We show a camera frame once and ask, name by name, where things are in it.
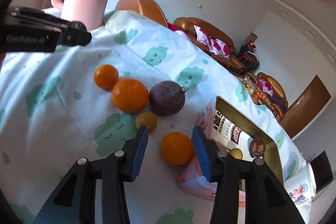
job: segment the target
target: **orange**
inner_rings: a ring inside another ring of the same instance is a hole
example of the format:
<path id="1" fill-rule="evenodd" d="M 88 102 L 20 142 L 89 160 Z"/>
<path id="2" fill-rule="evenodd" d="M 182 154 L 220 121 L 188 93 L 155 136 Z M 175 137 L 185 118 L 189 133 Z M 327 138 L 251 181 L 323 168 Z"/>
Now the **orange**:
<path id="1" fill-rule="evenodd" d="M 118 70 L 109 64 L 99 66 L 93 75 L 96 85 L 104 90 L 110 90 L 119 78 Z"/>
<path id="2" fill-rule="evenodd" d="M 193 143 L 182 132 L 172 132 L 161 141 L 161 155 L 171 166 L 187 164 L 194 155 Z"/>
<path id="3" fill-rule="evenodd" d="M 122 79 L 112 90 L 112 102 L 122 112 L 134 113 L 142 110 L 148 103 L 148 90 L 139 80 Z"/>

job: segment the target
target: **metal bolt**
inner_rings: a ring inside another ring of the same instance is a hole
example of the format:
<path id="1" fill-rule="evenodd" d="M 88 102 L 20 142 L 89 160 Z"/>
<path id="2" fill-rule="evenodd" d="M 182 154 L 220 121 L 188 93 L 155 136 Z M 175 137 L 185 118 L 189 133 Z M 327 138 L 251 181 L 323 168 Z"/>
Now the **metal bolt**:
<path id="1" fill-rule="evenodd" d="M 123 150 L 117 150 L 114 152 L 114 155 L 116 157 L 122 157 L 125 154 L 125 152 Z"/>
<path id="2" fill-rule="evenodd" d="M 255 161 L 255 164 L 257 164 L 257 165 L 263 165 L 264 164 L 264 161 L 260 158 L 255 159 L 254 161 Z"/>
<path id="3" fill-rule="evenodd" d="M 83 164 L 85 164 L 85 163 L 86 163 L 86 158 L 80 158 L 80 159 L 78 159 L 78 160 L 77 160 L 77 163 L 78 163 L 79 165 L 83 165 Z"/>
<path id="4" fill-rule="evenodd" d="M 225 158 L 227 156 L 227 153 L 221 150 L 221 151 L 218 151 L 217 155 L 220 156 L 221 158 Z"/>

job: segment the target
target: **cartoon print cup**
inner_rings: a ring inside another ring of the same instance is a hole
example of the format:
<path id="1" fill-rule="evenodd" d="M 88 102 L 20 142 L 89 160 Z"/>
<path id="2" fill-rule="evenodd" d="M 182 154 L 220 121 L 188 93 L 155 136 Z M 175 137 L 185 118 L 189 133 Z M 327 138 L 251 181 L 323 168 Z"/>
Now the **cartoon print cup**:
<path id="1" fill-rule="evenodd" d="M 302 168 L 283 184 L 296 207 L 302 207 L 316 195 L 316 182 L 310 164 Z"/>

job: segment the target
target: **leather armchair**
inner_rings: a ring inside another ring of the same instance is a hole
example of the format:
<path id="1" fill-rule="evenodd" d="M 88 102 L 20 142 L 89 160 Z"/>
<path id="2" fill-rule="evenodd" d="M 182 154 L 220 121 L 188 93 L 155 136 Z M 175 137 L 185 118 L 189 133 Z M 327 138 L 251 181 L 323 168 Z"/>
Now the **leather armchair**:
<path id="1" fill-rule="evenodd" d="M 115 10 L 131 10 L 168 28 L 166 17 L 155 0 L 119 0 Z"/>
<path id="2" fill-rule="evenodd" d="M 272 86 L 273 95 L 276 95 L 281 101 L 283 101 L 286 108 L 288 108 L 288 101 L 286 99 L 285 92 L 283 88 L 281 87 L 281 85 L 279 84 L 279 82 L 275 80 L 272 76 L 266 75 L 263 72 L 259 72 L 257 75 L 247 72 L 244 76 L 249 78 L 255 86 L 259 86 L 259 79 L 270 83 L 270 85 Z M 277 121 L 278 122 L 281 121 L 284 116 L 283 110 L 278 104 L 273 103 L 271 101 L 268 94 L 266 94 L 266 96 L 267 96 L 267 100 L 270 102 L 270 106 L 268 106 L 268 108 L 272 111 Z"/>
<path id="3" fill-rule="evenodd" d="M 196 17 L 188 17 L 188 18 L 179 17 L 174 21 L 174 25 L 179 27 L 182 31 L 184 31 L 194 45 L 196 45 L 202 51 L 210 55 L 214 60 L 216 60 L 227 70 L 241 75 L 243 75 L 246 72 L 245 65 L 242 62 L 240 62 L 240 60 L 235 56 L 236 48 L 233 44 L 232 39 L 227 34 L 222 32 L 220 29 Z M 199 43 L 197 41 L 194 25 L 204 29 L 212 38 L 217 38 L 223 41 L 226 45 L 228 45 L 230 48 L 230 59 L 213 54 L 205 45 Z"/>

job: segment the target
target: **cushion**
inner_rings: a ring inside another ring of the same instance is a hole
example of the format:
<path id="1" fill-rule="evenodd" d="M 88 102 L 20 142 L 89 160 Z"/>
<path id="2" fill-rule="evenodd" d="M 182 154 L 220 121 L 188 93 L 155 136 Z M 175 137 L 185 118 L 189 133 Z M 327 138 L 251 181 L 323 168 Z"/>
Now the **cushion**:
<path id="1" fill-rule="evenodd" d="M 181 37 L 183 37 L 183 38 L 185 38 L 185 39 L 187 39 L 187 40 L 189 40 L 191 42 L 190 38 L 185 34 L 185 32 L 183 32 L 179 27 L 176 27 L 175 25 L 170 24 L 168 22 L 168 20 L 167 20 L 167 26 L 174 33 L 178 34 L 179 36 L 181 36 Z"/>
<path id="2" fill-rule="evenodd" d="M 211 38 L 207 32 L 199 26 L 194 25 L 194 28 L 199 43 L 205 45 L 213 54 L 230 59 L 230 49 L 223 41 Z"/>
<path id="3" fill-rule="evenodd" d="M 273 89 L 270 83 L 260 79 L 259 80 L 259 87 L 262 88 L 263 92 L 266 92 L 268 95 L 273 96 Z"/>

